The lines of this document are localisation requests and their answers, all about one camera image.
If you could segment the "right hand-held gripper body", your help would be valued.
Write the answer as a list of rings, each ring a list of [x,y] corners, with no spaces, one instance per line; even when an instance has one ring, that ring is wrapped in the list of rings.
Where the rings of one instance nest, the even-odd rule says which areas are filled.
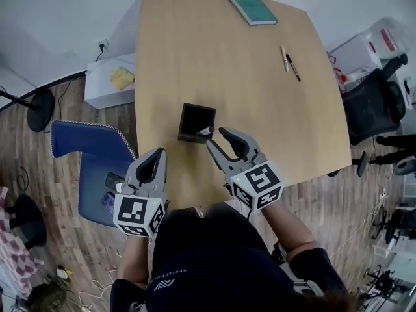
[[[226,174],[225,180],[230,194],[253,212],[278,201],[283,192],[276,163],[268,161],[264,153],[244,161],[240,168]]]

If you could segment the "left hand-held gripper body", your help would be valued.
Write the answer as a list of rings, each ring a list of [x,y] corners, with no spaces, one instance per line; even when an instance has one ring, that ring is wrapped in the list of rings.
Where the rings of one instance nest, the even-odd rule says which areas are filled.
[[[135,188],[116,184],[114,225],[128,236],[152,238],[166,214],[165,180]]]

